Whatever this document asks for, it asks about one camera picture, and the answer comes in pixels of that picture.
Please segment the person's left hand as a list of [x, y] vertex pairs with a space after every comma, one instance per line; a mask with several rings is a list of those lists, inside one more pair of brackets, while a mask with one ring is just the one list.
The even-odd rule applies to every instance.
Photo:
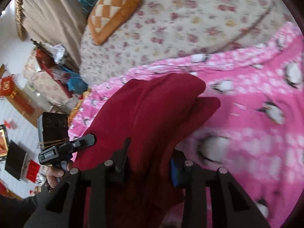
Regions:
[[59, 169], [54, 166], [50, 166], [46, 171], [46, 186], [48, 189], [53, 189], [58, 184], [58, 178], [62, 178], [66, 172], [68, 172], [73, 167], [74, 162], [72, 160], [67, 162], [66, 170]]

